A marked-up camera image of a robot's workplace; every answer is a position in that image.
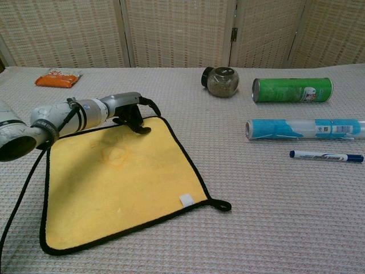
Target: yellow towel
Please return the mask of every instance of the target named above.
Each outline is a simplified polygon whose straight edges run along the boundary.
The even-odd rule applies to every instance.
[[[64,255],[170,219],[209,196],[167,121],[151,117],[134,133],[114,126],[58,140],[48,151],[40,245]]]

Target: whiteboard marker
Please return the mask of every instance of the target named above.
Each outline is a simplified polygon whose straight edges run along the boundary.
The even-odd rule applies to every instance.
[[[313,160],[332,160],[341,162],[358,162],[364,161],[363,155],[339,154],[339,153],[322,153],[311,151],[292,150],[289,153],[291,158],[313,159]]]

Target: woven folding screen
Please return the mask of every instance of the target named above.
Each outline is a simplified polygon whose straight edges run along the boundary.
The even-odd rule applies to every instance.
[[[238,0],[237,41],[231,66],[281,68],[287,59],[305,0]]]
[[[365,1],[313,0],[291,67],[365,63]]]
[[[232,25],[227,11],[233,1],[125,2],[123,18],[128,18],[137,67],[228,65]]]
[[[129,66],[119,27],[118,0],[0,1],[1,36],[17,66]]]

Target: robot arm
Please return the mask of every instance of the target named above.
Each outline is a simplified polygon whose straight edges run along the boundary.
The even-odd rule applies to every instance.
[[[111,117],[116,117],[115,123],[126,124],[136,133],[149,133],[150,128],[141,126],[143,119],[137,104],[148,105],[161,115],[153,101],[137,92],[128,92],[102,99],[69,98],[65,103],[37,107],[28,127],[0,100],[0,162],[18,159],[36,147],[52,146],[62,136],[96,127]]]

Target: blue marker cap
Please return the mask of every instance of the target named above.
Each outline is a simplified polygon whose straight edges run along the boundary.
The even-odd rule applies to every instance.
[[[362,163],[364,161],[364,156],[363,155],[355,155],[355,154],[347,154],[347,161],[348,162]]]

